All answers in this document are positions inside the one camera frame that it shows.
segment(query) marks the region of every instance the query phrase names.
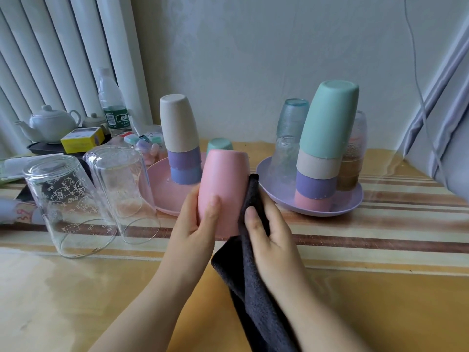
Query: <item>dark gray towel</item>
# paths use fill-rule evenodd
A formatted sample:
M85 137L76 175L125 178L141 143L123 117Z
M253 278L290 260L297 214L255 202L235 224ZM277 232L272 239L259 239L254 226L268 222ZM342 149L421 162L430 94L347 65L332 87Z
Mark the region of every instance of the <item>dark gray towel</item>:
M253 352L299 351L295 334L267 290L254 261L244 213L254 206L267 235L269 221L259 193L259 175L249 176L249 186L239 218L240 235L231 237L212 258L212 266L230 288L231 299Z

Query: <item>small box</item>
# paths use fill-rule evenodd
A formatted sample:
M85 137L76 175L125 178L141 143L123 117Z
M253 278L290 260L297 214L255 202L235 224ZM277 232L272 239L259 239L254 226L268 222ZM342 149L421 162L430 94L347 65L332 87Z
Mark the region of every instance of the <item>small box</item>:
M104 141L101 127L75 129L61 139L67 153L86 152Z

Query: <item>table surface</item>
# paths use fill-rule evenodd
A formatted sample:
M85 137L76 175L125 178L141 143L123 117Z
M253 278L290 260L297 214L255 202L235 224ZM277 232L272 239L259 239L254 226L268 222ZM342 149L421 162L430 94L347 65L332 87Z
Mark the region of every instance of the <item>table surface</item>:
M273 152L268 143L234 148L249 153L251 170ZM469 206L393 151L368 150L360 183L365 199L352 213L314 218L282 210L317 294L375 351L467 349ZM7 184L0 196L14 198L23 187ZM2 226L2 350L86 351L158 268L175 222L158 215L156 238L135 246L116 237L81 260L59 257L43 226ZM211 266L168 350L250 350Z

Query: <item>white wall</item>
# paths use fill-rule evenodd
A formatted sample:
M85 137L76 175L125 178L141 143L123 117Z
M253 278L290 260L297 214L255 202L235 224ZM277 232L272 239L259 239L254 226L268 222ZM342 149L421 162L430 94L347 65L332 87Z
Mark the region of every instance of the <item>white wall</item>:
M396 149L418 106L403 0L132 0L153 116L189 97L201 137L275 139L283 101L320 82L360 85L369 145ZM469 0L408 0L423 90Z

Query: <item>small white teapot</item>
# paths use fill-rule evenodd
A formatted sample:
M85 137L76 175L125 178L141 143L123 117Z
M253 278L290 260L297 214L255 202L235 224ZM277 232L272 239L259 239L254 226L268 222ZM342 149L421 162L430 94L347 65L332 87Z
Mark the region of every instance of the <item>small white teapot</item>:
M15 124L21 127L24 135L33 142L60 143L60 140L76 129L83 118L78 111L70 113L53 110L50 105L41 106L42 110L31 115L29 125L23 121Z

